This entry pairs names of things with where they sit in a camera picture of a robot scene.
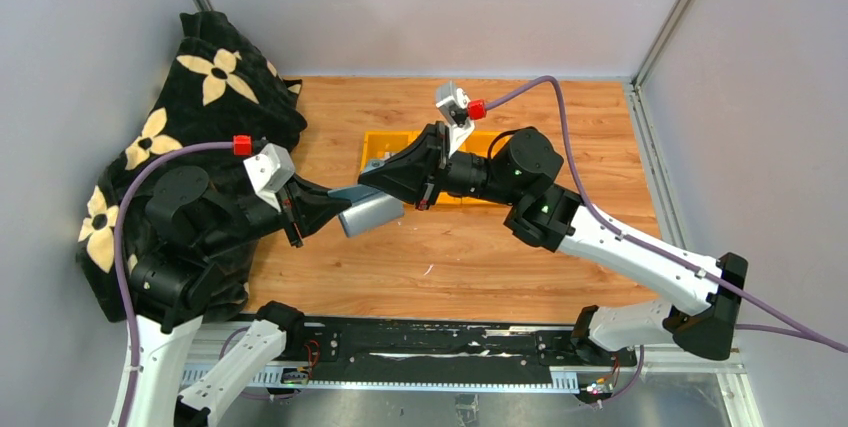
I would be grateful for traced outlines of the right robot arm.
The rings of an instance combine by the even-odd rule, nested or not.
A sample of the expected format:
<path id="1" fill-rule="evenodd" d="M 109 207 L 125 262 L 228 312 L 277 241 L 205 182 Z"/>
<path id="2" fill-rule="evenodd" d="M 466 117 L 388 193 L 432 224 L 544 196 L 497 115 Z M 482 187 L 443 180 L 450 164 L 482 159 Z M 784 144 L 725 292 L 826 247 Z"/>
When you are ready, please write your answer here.
<path id="1" fill-rule="evenodd" d="M 651 302 L 581 310 L 570 340 L 584 364 L 666 343 L 707 360 L 728 359 L 747 261 L 695 254 L 604 214 L 556 183 L 563 162 L 532 127 L 498 136 L 481 156 L 455 149 L 447 126 L 436 122 L 359 180 L 419 210 L 441 194 L 505 205 L 505 226 L 524 244 L 592 261 L 654 291 Z"/>

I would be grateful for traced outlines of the blue leather card holder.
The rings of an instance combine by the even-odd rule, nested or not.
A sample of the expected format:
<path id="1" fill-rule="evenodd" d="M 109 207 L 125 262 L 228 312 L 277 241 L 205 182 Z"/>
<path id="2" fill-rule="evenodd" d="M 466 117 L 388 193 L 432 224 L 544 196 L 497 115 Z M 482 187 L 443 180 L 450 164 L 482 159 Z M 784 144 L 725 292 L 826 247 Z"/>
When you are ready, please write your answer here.
<path id="1" fill-rule="evenodd" d="M 404 204 L 400 200 L 372 187 L 357 184 L 331 190 L 328 195 L 351 203 L 337 215 L 348 238 L 397 221 L 404 215 Z"/>

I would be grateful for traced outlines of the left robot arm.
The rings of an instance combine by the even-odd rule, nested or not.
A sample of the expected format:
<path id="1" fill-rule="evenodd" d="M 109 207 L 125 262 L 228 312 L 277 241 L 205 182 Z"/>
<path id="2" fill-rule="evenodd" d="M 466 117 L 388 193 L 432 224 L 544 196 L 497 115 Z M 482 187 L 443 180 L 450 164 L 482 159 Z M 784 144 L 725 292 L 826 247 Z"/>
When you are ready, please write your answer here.
<path id="1" fill-rule="evenodd" d="M 272 360 L 305 357 L 319 345 L 298 309 L 262 306 L 239 341 L 197 381 L 181 376 L 192 343 L 223 284 L 225 255 L 276 232 L 294 246 L 346 210 L 348 200 L 284 168 L 252 168 L 252 194 L 218 192 L 207 172 L 175 168 L 158 179 L 146 207 L 161 245 L 125 275 L 131 297 L 124 373 L 115 426 L 215 426 Z"/>

